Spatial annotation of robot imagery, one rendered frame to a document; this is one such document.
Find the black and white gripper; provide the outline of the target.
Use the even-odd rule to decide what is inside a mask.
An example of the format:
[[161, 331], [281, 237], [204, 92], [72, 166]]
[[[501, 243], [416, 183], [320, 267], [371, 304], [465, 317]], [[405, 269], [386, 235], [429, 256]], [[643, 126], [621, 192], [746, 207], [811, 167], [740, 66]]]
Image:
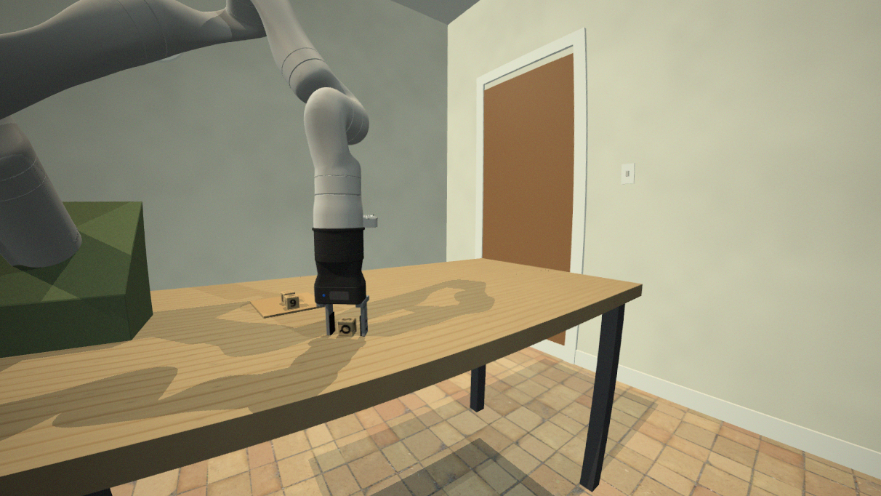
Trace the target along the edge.
[[366, 280], [361, 271], [365, 228], [377, 228], [377, 217], [364, 215], [361, 196], [315, 196], [312, 230], [318, 275], [313, 294], [316, 307], [325, 306], [327, 336], [335, 332], [333, 304], [361, 308], [359, 331], [361, 336], [366, 336], [369, 295], [366, 295]]

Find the tan flat mat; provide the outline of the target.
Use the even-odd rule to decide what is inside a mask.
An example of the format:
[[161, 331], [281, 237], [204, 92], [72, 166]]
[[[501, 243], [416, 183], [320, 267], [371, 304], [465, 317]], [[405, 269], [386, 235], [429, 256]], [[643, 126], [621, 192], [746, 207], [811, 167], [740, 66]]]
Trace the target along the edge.
[[281, 302], [280, 297], [267, 297], [267, 299], [250, 301], [251, 305], [257, 310], [263, 318], [281, 316], [281, 314], [296, 313], [304, 310], [312, 310], [316, 308], [315, 296], [309, 295], [309, 292], [300, 293], [299, 308], [287, 309]]

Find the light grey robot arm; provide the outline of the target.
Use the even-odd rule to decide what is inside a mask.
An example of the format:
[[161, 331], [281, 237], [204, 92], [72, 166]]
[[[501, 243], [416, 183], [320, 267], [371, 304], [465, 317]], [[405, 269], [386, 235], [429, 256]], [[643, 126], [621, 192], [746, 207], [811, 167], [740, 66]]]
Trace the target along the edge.
[[289, 0], [226, 0], [215, 12], [176, 0], [80, 0], [34, 28], [0, 34], [1, 256], [11, 266], [42, 268], [73, 257], [82, 241], [11, 114], [126, 68], [262, 37], [306, 103], [315, 195], [361, 196], [361, 166], [348, 145], [365, 138], [369, 117], [313, 47]]

